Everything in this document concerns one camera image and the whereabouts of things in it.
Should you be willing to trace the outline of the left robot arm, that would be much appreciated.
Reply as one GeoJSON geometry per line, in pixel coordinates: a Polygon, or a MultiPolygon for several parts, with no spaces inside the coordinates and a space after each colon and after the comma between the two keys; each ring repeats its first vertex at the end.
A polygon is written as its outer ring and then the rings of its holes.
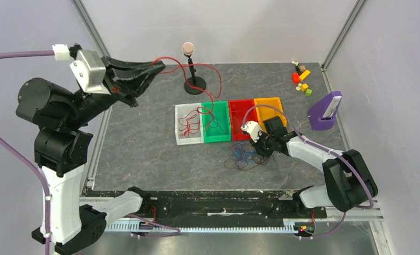
{"type": "Polygon", "coordinates": [[[70,68],[76,92],[43,78],[33,78],[19,91],[16,115],[39,127],[34,159],[49,188],[41,227],[32,237],[55,245],[57,254],[74,254],[94,244],[105,227],[135,213],[145,217],[152,204],[132,187],[102,205],[80,205],[80,183],[93,135],[83,132],[93,118],[118,101],[136,107],[137,97],[165,69],[160,61],[124,62],[80,50],[70,68]]]}

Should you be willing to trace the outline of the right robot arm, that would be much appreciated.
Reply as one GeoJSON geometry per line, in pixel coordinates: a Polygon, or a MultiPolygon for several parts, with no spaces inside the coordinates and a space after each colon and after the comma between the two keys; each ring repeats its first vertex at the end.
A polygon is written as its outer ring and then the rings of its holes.
{"type": "Polygon", "coordinates": [[[303,188],[293,196],[292,211],[307,216],[313,208],[333,206],[347,212],[355,207],[372,206],[378,187],[359,151],[334,150],[318,144],[299,132],[289,132],[279,117],[264,121],[264,128],[255,121],[242,127],[251,138],[258,155],[269,157],[274,152],[300,159],[324,175],[324,184],[303,188]]]}

